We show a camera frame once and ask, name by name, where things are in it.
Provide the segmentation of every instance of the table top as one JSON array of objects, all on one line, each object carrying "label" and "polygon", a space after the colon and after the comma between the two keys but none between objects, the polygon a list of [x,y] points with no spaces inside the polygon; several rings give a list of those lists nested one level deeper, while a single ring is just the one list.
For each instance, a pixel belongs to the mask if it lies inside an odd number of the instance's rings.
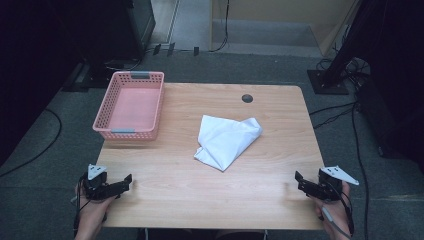
[{"label": "table top", "polygon": [[[155,141],[105,141],[97,165],[108,183],[133,175],[105,226],[213,229],[322,229],[299,171],[317,182],[322,157],[297,86],[165,83]],[[242,101],[250,94],[253,102]],[[203,115],[263,128],[225,171],[194,159]]]}]

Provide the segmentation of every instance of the white cloth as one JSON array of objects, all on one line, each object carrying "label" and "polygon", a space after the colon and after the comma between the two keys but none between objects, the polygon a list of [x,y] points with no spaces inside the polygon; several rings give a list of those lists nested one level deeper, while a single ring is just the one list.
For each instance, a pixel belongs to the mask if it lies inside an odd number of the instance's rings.
[{"label": "white cloth", "polygon": [[203,115],[194,157],[216,169],[225,171],[231,163],[262,133],[255,118],[238,122]]}]

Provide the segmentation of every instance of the gray floor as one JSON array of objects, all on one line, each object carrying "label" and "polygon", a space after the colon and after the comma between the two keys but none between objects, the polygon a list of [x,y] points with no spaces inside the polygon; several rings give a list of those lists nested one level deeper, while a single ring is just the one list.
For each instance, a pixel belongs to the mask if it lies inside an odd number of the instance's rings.
[{"label": "gray floor", "polygon": [[[197,6],[199,2],[181,0],[178,16],[181,16],[181,9],[188,9],[188,5]],[[176,48],[178,44],[188,49],[207,46],[201,40],[203,31],[206,31],[203,28],[192,31],[184,41],[183,36],[178,36],[177,30],[182,27],[178,22],[184,21],[188,20],[176,19],[172,35]],[[192,22],[201,25],[205,21]],[[192,52],[174,52],[167,57],[166,52],[161,52],[155,56],[148,54],[137,70],[162,71],[167,82],[297,85],[303,91],[310,112],[353,101],[352,89],[347,96],[314,94],[306,70],[315,69],[320,57],[308,54],[201,52],[194,57]],[[58,92],[49,104],[48,108],[62,121],[62,131],[52,147],[38,159],[1,178],[0,239],[72,237],[74,211],[69,199],[73,197],[73,187],[87,165],[96,163],[103,143],[101,136],[92,130],[92,124],[104,93],[105,89],[90,89],[86,93]],[[314,115],[311,122],[316,125],[341,111]],[[410,160],[380,158],[366,119],[358,112],[354,113],[354,118],[369,183],[369,239],[422,239],[423,174]],[[43,112],[0,168],[0,174],[39,153],[58,129],[59,124],[53,115]],[[339,165],[361,182],[358,187],[352,186],[351,199],[356,224],[354,239],[364,239],[365,185],[356,155],[352,118],[342,116],[315,133],[324,164]],[[98,239],[134,239],[135,236],[136,229],[104,228]],[[328,238],[323,231],[271,230],[269,239]]]}]

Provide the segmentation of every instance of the pink basket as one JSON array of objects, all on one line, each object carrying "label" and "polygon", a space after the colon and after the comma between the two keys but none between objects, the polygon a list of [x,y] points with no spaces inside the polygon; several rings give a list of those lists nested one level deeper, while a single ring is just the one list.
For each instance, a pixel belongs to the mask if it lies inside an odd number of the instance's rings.
[{"label": "pink basket", "polygon": [[105,139],[155,140],[164,73],[115,72],[97,113],[93,129]]}]

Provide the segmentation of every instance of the plastic basket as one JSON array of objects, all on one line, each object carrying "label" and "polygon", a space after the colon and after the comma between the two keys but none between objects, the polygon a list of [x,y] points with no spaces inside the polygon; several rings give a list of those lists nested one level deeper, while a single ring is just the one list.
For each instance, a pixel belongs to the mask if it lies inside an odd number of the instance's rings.
[{"label": "plastic basket", "polygon": [[162,72],[115,72],[93,129],[104,139],[155,140],[164,95]]}]

